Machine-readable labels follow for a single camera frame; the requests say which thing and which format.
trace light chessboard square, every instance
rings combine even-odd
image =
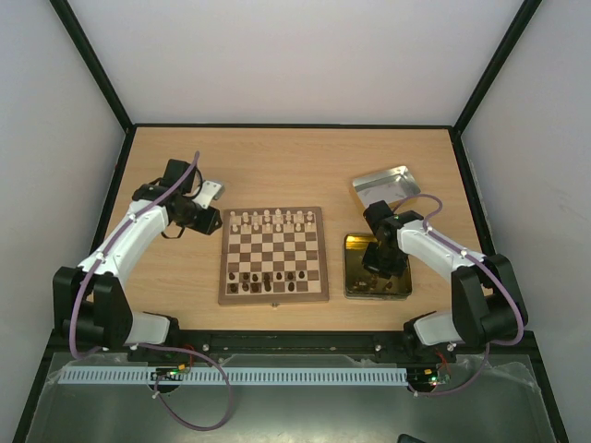
[[[328,301],[320,208],[226,210],[222,244],[221,305]]]

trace gray floor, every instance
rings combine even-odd
[[[495,367],[466,391],[435,399],[416,399],[395,387],[235,387],[233,418],[209,433],[174,422],[147,386],[50,382],[27,441],[379,443],[395,442],[406,433],[428,443],[553,442],[527,357],[508,358],[493,358]],[[52,369],[66,361],[67,354],[58,355]],[[477,364],[477,358],[469,357],[452,365],[455,383]],[[212,425],[223,415],[226,395],[224,387],[184,386],[168,401],[186,420]]]

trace robotic arm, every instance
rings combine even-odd
[[[210,204],[222,195],[224,187],[206,181],[200,183],[194,196],[188,196],[195,169],[173,192],[161,198],[189,167],[187,162],[170,160],[162,178],[136,190],[124,219],[94,253],[76,268],[63,267],[54,275],[54,326],[62,335],[68,336],[73,306],[89,272],[92,277],[76,324],[78,340],[117,348],[125,343],[162,343],[175,333],[171,330],[178,329],[174,318],[131,311],[123,287],[148,245],[171,222],[181,227],[181,234],[188,228],[209,235],[222,226],[220,211]],[[145,210],[159,198],[158,204]]]
[[[527,323],[524,301],[506,257],[469,251],[423,223],[423,217],[416,212],[394,214],[383,200],[369,205],[364,218],[378,240],[368,245],[363,257],[367,270],[384,278],[399,276],[410,254],[452,284],[451,311],[426,314],[404,324],[409,353],[442,342],[481,346],[517,331],[511,306],[476,262],[496,276],[517,306],[523,323]],[[492,294],[485,295],[483,286]]]

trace silver tray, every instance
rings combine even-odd
[[[385,200],[390,205],[421,192],[406,166],[356,178],[353,180],[353,188],[364,208],[381,200]]]

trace chessboard border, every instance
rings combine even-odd
[[[268,304],[283,304],[283,303],[318,303],[328,302],[330,299],[330,283],[329,273],[327,268],[327,257],[326,257],[326,242],[324,239],[324,220],[322,219],[322,208],[320,206],[299,206],[299,207],[283,207],[276,206],[280,210],[291,210],[296,213],[298,210],[311,210],[316,216],[316,241],[318,242],[318,261],[319,261],[319,272],[320,272],[320,288],[322,288],[322,280],[325,281],[325,285],[322,291],[319,293],[261,293],[258,295],[253,294],[242,294],[242,295],[228,295],[225,293],[225,274],[227,273],[227,259],[223,258],[227,256],[227,250],[230,242],[230,212],[234,211],[239,214],[244,211],[248,212],[260,212],[264,210],[271,210],[268,208],[230,208],[223,210],[223,231],[222,231],[222,256],[220,257],[220,283],[218,290],[218,304],[220,306],[237,306],[237,305],[268,305]]]

